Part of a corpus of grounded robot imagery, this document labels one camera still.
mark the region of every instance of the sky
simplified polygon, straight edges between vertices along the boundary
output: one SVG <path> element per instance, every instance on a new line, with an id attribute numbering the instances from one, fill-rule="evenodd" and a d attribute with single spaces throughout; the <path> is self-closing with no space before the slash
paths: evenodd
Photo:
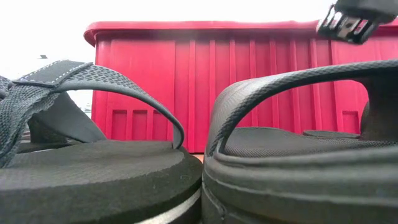
<path id="1" fill-rule="evenodd" d="M 16 79 L 60 59 L 95 61 L 83 33 L 96 21 L 277 22 L 322 19 L 334 0 L 35 0 L 0 3 L 0 75 Z M 40 54 L 49 59 L 38 60 Z M 71 91 L 78 106 L 91 91 Z"/>

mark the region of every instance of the red lid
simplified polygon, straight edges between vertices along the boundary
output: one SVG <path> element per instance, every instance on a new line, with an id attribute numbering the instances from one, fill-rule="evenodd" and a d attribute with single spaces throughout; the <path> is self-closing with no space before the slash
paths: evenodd
<path id="1" fill-rule="evenodd" d="M 114 32 L 127 30 L 257 30 L 269 32 L 271 30 L 307 31 L 315 34 L 318 21 L 313 22 L 94 22 L 84 33 L 85 40 L 95 46 L 96 35 L 100 32 Z M 398 35 L 398 20 L 380 26 L 378 34 Z"/>

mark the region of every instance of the red container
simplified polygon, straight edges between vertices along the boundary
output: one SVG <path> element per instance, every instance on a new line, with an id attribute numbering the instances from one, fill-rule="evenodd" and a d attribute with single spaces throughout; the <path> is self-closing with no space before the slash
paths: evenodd
<path id="1" fill-rule="evenodd" d="M 182 123 L 190 152 L 203 152 L 210 113 L 228 85 L 312 67 L 398 56 L 398 29 L 379 28 L 364 45 L 318 39 L 316 23 L 96 22 L 85 39 L 96 64 L 112 68 L 163 103 Z M 353 81 L 303 86 L 261 103 L 239 126 L 295 133 L 359 133 L 366 90 Z M 153 108 L 115 93 L 94 92 L 92 118 L 110 139 L 171 140 L 172 125 Z"/>

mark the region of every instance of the bin lid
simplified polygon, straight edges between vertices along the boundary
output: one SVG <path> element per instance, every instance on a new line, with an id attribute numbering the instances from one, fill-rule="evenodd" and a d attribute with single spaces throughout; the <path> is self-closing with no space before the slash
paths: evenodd
<path id="1" fill-rule="evenodd" d="M 95 46 L 96 35 L 99 33 L 153 30 L 246 30 L 249 32 L 306 32 L 315 35 L 318 21 L 312 22 L 94 22 L 85 33 L 85 40 Z M 381 25 L 376 35 L 398 35 L 398 20 Z"/>

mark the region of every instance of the red plastic bin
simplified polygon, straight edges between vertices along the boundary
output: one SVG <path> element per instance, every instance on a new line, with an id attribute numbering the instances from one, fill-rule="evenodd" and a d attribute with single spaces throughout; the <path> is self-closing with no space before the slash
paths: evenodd
<path id="1" fill-rule="evenodd" d="M 395 24 L 379 28 L 361 46 L 321 40 L 315 27 L 315 22 L 96 22 L 85 39 L 96 47 L 97 65 L 129 77 L 180 120 L 184 145 L 194 153 L 204 151 L 212 105 L 231 83 L 398 56 Z M 303 86 L 261 103 L 239 126 L 359 133 L 367 100 L 366 90 L 353 81 Z M 110 139 L 172 138 L 172 125 L 161 114 L 115 93 L 94 92 L 92 118 Z"/>

